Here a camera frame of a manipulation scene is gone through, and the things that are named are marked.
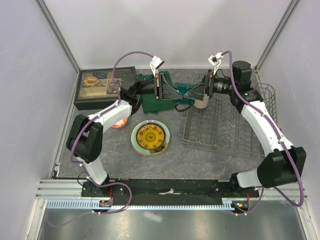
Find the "beige ceramic cup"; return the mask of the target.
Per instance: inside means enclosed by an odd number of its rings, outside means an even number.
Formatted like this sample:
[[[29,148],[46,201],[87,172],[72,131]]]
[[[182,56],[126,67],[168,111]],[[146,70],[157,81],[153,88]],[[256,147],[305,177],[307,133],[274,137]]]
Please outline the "beige ceramic cup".
[[[194,107],[197,109],[205,109],[209,104],[209,96],[205,95],[203,100],[195,100]]]

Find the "dark green mug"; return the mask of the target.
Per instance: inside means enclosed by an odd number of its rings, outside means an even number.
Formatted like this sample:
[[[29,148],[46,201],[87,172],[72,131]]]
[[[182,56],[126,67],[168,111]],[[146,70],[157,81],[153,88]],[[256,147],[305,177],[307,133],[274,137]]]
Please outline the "dark green mug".
[[[176,91],[179,91],[181,95],[184,95],[185,93],[187,93],[189,90],[191,90],[193,87],[195,86],[195,84],[191,84],[191,83],[182,83],[182,82],[175,82],[173,87]],[[185,112],[188,109],[190,109],[195,103],[194,99],[189,99],[189,98],[183,98],[183,99],[178,99],[175,102],[175,110],[177,112]],[[183,108],[183,109],[179,109],[178,106],[179,105],[187,105],[187,107]]]

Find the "yellow small plate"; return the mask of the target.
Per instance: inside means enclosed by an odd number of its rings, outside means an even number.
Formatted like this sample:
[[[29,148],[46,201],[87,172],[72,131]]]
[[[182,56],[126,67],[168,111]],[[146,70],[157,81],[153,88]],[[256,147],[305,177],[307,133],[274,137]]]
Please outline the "yellow small plate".
[[[136,140],[145,150],[161,147],[166,139],[165,130],[157,123],[146,123],[137,130]]]

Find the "light green flower plate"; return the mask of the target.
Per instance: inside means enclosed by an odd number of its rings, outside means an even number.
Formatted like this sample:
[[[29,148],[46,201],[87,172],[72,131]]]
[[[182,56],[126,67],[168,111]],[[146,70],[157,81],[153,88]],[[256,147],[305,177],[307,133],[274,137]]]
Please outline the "light green flower plate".
[[[143,156],[163,153],[169,146],[171,134],[168,127],[158,120],[145,120],[131,132],[133,149]]]

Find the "white orange patterned bowl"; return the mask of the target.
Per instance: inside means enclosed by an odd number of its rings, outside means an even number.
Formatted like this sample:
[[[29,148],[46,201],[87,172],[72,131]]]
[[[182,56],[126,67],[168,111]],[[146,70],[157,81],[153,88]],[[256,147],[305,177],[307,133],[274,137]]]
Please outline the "white orange patterned bowl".
[[[114,129],[119,129],[119,128],[122,128],[124,127],[128,122],[128,118],[125,117],[121,120],[119,120],[118,122],[116,122],[115,124],[113,124],[111,127],[114,128]]]

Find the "beige bird pattern plate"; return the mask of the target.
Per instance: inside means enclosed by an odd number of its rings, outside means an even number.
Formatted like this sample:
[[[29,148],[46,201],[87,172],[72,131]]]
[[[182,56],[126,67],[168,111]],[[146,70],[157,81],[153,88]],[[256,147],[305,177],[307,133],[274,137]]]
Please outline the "beige bird pattern plate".
[[[139,146],[137,142],[134,142],[131,145],[133,149],[142,156],[155,156],[163,153],[168,148],[169,143],[165,141],[161,146],[155,149],[144,149],[141,146]]]

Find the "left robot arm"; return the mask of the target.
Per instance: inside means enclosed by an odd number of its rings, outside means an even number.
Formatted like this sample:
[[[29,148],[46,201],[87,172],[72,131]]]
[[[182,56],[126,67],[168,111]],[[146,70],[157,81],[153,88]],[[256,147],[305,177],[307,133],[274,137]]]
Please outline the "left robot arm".
[[[184,97],[183,92],[168,82],[164,73],[157,73],[145,80],[129,73],[124,77],[119,93],[120,99],[105,109],[89,116],[76,116],[66,142],[66,147],[71,152],[70,160],[83,166],[93,183],[92,191],[99,197],[106,196],[110,191],[107,182],[109,175],[100,160],[106,130],[139,110],[142,104],[140,95],[154,95],[153,98],[157,101],[179,100]]]

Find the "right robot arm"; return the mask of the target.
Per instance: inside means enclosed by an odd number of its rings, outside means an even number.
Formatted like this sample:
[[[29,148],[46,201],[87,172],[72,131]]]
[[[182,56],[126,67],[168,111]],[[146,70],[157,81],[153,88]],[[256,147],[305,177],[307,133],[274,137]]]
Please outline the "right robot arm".
[[[186,145],[262,158],[257,167],[231,175],[229,191],[235,197],[252,187],[301,185],[307,156],[276,125],[270,87],[252,84],[251,78],[251,65],[235,61],[231,76],[209,70],[184,94],[194,101],[183,132]]]

